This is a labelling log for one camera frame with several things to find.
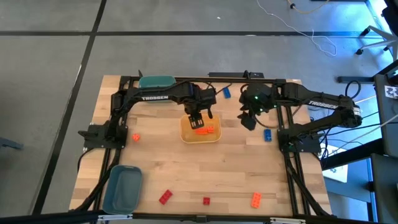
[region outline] white sticker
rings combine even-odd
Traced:
[[[384,86],[384,93],[386,97],[396,99],[398,98],[398,88],[393,86]]]

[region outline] white cable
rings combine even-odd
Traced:
[[[348,145],[349,143],[351,143],[351,142],[353,142],[353,141],[355,141],[355,140],[357,140],[357,139],[359,139],[359,138],[361,138],[361,137],[363,137],[363,136],[365,136],[365,135],[367,135],[367,134],[370,134],[371,132],[373,132],[373,131],[375,131],[375,130],[381,128],[381,127],[383,127],[384,125],[390,123],[393,119],[396,119],[397,117],[398,117],[398,114],[396,114],[395,116],[393,116],[393,117],[392,117],[391,119],[389,119],[388,121],[386,121],[386,122],[380,124],[378,127],[376,127],[376,128],[374,128],[374,129],[372,129],[372,130],[366,132],[365,134],[363,134],[363,135],[361,135],[361,136],[359,136],[359,137],[354,138],[353,140],[347,142],[346,144],[342,145],[341,147],[339,147],[338,149],[333,150],[333,151],[337,151],[337,150],[341,149],[342,147]]]
[[[282,21],[287,27],[293,29],[294,31],[298,32],[298,33],[301,34],[301,35],[304,35],[304,36],[308,37],[308,38],[313,42],[313,44],[315,44],[315,45],[317,46],[317,49],[318,49],[318,50],[322,51],[322,52],[325,53],[325,54],[329,54],[329,55],[331,55],[332,57],[334,57],[334,56],[337,55],[337,48],[336,48],[336,45],[335,45],[328,37],[325,37],[325,36],[314,36],[314,31],[313,31],[313,29],[312,29],[312,36],[311,36],[311,37],[310,37],[309,35],[307,35],[307,34],[304,34],[303,32],[300,32],[300,31],[298,31],[296,28],[287,25],[287,23],[286,23],[283,19],[281,19],[279,16],[277,16],[277,15],[275,15],[275,14],[273,14],[273,13],[267,12],[266,9],[264,9],[264,8],[260,5],[259,0],[256,0],[256,1],[257,1],[257,4],[259,5],[259,7],[260,7],[262,10],[264,10],[264,12],[266,12],[267,15],[269,15],[269,16],[275,16],[275,17],[278,18],[280,21]],[[329,40],[329,42],[330,42],[330,43],[334,46],[334,48],[335,48],[335,53],[333,54],[333,53],[330,53],[329,51],[323,50],[319,44],[315,43],[315,41],[313,40],[314,37],[324,37],[324,38],[326,38],[327,40]]]
[[[374,97],[376,97],[376,96],[373,95],[373,96],[369,96],[368,98],[365,98],[365,99],[363,99],[363,100],[358,100],[357,102],[355,102],[355,104],[357,104],[357,103],[362,103],[362,102],[364,102],[364,101],[366,101],[366,100],[370,100],[371,98],[374,98]]]

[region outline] teal container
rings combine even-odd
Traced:
[[[128,215],[138,205],[142,172],[138,167],[117,165],[111,170],[103,202],[108,214]]]
[[[175,78],[170,75],[142,77],[139,80],[139,88],[168,87],[174,84],[175,84]],[[148,103],[168,103],[168,102],[171,102],[171,100],[148,101]]]

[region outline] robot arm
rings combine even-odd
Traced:
[[[243,113],[238,118],[249,130],[256,127],[256,115],[267,113],[277,106],[310,105],[334,110],[332,115],[322,119],[308,124],[293,124],[287,129],[279,130],[281,148],[296,145],[298,142],[302,144],[309,136],[312,139],[316,138],[315,135],[318,135],[319,131],[336,126],[355,128],[362,123],[360,109],[350,97],[310,91],[296,83],[279,83],[271,87],[258,83],[248,84],[247,89],[241,91],[239,102],[243,104]]]
[[[102,125],[90,125],[87,131],[79,131],[85,138],[85,147],[122,148],[126,143],[127,126],[119,120],[128,114],[131,108],[141,101],[172,100],[183,104],[192,129],[203,127],[200,111],[208,110],[212,118],[210,107],[216,103],[214,88],[202,90],[198,85],[190,82],[180,82],[168,87],[129,88],[119,90],[111,97],[111,117]]]

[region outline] chair wheel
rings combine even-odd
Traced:
[[[363,53],[363,50],[362,50],[362,49],[358,49],[355,53],[356,53],[357,55],[361,55],[361,54]]]
[[[370,32],[371,30],[369,28],[366,28],[365,30],[362,31],[360,35],[366,35]]]

